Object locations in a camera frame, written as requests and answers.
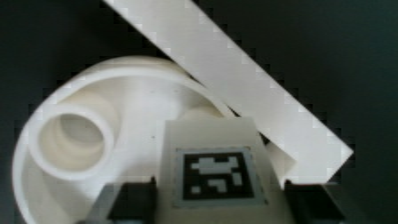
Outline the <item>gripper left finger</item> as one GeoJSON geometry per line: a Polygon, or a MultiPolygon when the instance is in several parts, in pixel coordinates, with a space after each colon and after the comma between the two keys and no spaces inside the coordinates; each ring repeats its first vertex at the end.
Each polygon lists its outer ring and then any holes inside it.
{"type": "Polygon", "coordinates": [[[76,224],[154,224],[156,180],[106,184],[76,224]]]}

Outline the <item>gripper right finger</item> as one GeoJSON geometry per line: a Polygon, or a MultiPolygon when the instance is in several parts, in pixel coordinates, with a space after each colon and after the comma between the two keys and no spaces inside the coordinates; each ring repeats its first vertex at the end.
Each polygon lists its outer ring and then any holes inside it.
{"type": "Polygon", "coordinates": [[[321,185],[286,181],[284,195],[296,224],[343,224],[344,215],[321,185]]]}

